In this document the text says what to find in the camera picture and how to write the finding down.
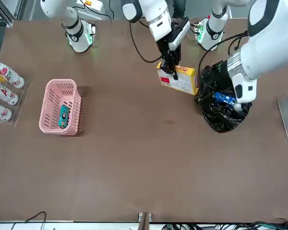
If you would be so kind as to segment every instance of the trash bag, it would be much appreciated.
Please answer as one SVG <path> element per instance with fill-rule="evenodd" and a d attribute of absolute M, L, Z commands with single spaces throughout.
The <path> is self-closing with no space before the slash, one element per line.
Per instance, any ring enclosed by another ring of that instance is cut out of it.
<path fill-rule="evenodd" d="M 227 63 L 223 61 L 202 70 L 195 101 L 200 105 L 203 116 L 212 129 L 219 133 L 229 132 L 244 120 L 252 103 L 241 104 L 242 111 L 237 112 L 232 105 L 218 101 L 214 96 L 216 92 L 236 97 L 227 73 Z"/>

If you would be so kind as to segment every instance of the blue package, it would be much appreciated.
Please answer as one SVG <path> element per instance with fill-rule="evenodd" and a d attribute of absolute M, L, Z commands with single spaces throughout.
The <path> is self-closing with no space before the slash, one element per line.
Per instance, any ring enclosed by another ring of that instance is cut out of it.
<path fill-rule="evenodd" d="M 235 104 L 235 101 L 236 101 L 236 98 L 226 96 L 220 92 L 215 93 L 215 99 L 219 102 L 225 102 L 225 103 L 232 105 L 232 106 Z"/>

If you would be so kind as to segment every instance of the white bottle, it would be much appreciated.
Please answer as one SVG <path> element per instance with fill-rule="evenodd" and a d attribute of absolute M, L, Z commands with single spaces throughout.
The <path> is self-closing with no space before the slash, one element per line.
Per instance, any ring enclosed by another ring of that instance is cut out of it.
<path fill-rule="evenodd" d="M 10 120 L 11 117 L 12 117 L 11 110 L 0 105 L 0 120 L 1 121 L 8 121 L 8 120 Z"/>
<path fill-rule="evenodd" d="M 18 102 L 17 94 L 10 91 L 8 88 L 0 84 L 0 99 L 3 101 L 15 105 Z"/>
<path fill-rule="evenodd" d="M 11 83 L 16 88 L 21 88 L 24 86 L 24 79 L 20 77 L 14 70 L 12 70 L 7 65 L 0 62 L 0 74 L 6 78 L 6 80 Z"/>

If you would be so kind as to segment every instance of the white robotic arm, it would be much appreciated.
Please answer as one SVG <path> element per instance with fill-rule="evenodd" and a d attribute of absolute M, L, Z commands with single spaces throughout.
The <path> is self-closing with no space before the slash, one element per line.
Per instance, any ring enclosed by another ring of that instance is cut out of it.
<path fill-rule="evenodd" d="M 40 5 L 47 17 L 62 21 L 67 37 L 74 51 L 85 52 L 92 44 L 96 27 L 79 19 L 77 11 L 68 7 L 68 3 L 75 5 L 77 0 L 40 0 Z"/>
<path fill-rule="evenodd" d="M 256 98 L 257 79 L 288 64 L 288 0 L 256 0 L 248 18 L 249 41 L 222 65 L 218 85 L 233 85 L 237 103 Z"/>
<path fill-rule="evenodd" d="M 197 42 L 205 49 L 221 41 L 224 26 L 228 20 L 227 6 L 241 7 L 249 4 L 251 0 L 214 0 L 212 12 L 209 18 L 205 18 L 197 26 L 200 26 Z"/>
<path fill-rule="evenodd" d="M 178 79 L 175 66 L 180 61 L 180 43 L 190 29 L 189 18 L 172 21 L 165 0 L 121 0 L 121 7 L 130 23 L 145 17 L 164 60 L 161 69 Z"/>

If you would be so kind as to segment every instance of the pink plastic basket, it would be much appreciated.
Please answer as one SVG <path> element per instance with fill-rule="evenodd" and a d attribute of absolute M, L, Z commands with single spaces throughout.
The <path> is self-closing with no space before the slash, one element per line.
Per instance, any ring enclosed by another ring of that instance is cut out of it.
<path fill-rule="evenodd" d="M 69 107 L 69 123 L 66 128 L 58 126 L 62 105 Z M 39 128 L 43 133 L 73 136 L 78 131 L 81 97 L 76 83 L 71 79 L 52 79 L 46 85 Z"/>

